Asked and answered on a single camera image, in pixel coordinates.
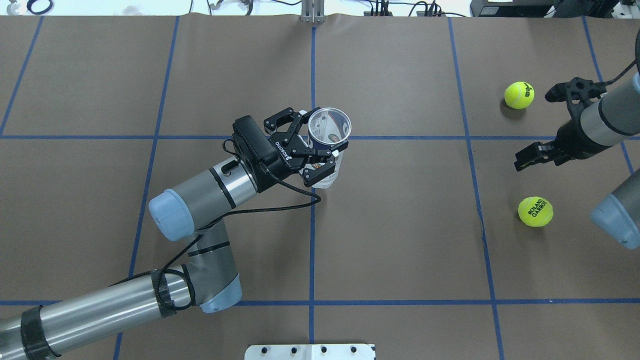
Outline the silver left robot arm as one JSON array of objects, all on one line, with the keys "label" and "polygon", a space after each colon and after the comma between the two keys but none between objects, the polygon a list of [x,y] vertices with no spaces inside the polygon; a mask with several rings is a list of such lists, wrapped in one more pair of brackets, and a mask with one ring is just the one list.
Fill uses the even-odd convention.
[{"label": "silver left robot arm", "polygon": [[[227,157],[234,115],[29,110],[1,124],[1,319],[160,268],[151,198]],[[62,353],[64,360],[242,359],[253,344],[311,343],[309,208],[229,216],[243,304],[199,306]]]}]

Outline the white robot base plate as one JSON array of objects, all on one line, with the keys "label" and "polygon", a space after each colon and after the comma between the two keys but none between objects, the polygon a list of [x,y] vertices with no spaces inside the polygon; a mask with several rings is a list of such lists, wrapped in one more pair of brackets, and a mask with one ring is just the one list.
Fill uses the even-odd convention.
[{"label": "white robot base plate", "polygon": [[249,346],[245,360],[375,360],[374,344],[257,344]]}]

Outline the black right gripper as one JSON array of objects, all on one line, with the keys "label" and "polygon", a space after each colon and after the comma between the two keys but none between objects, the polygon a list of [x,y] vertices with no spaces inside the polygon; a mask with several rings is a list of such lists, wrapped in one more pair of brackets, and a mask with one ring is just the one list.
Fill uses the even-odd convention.
[{"label": "black right gripper", "polygon": [[[590,139],[579,123],[582,111],[596,100],[601,100],[608,85],[606,81],[594,82],[582,77],[554,84],[544,94],[544,99],[549,103],[570,102],[567,106],[570,120],[558,128],[553,141],[536,141],[515,153],[515,171],[521,172],[530,166],[549,162],[561,166],[572,160],[586,160],[608,150],[609,146]],[[578,115],[572,112],[577,107],[581,109]]]}]

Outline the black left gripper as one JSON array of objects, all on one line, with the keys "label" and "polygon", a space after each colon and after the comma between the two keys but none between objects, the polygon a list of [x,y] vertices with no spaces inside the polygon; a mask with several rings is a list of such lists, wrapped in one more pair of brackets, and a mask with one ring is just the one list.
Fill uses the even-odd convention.
[{"label": "black left gripper", "polygon": [[[302,125],[307,125],[311,116],[319,110],[320,107],[316,107],[302,114],[302,111],[288,107],[263,121],[263,129],[270,136],[267,139],[278,152],[278,161],[253,169],[259,192],[285,182],[294,174],[299,174],[304,186],[311,188],[335,172],[338,150],[311,148],[306,140],[298,136]],[[285,125],[289,125],[286,132],[277,132]]]}]

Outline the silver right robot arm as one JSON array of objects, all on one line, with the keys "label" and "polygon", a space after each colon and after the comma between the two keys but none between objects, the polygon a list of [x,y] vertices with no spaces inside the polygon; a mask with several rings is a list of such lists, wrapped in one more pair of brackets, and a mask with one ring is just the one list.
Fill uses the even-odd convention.
[{"label": "silver right robot arm", "polygon": [[[515,153],[516,171],[537,164],[562,166],[587,160],[622,146],[640,132],[639,39],[633,60],[614,79],[574,77],[554,84],[545,94],[549,103],[564,103],[569,121],[553,140],[534,142]],[[590,211],[595,226],[627,249],[640,244],[639,171],[634,170]]]}]

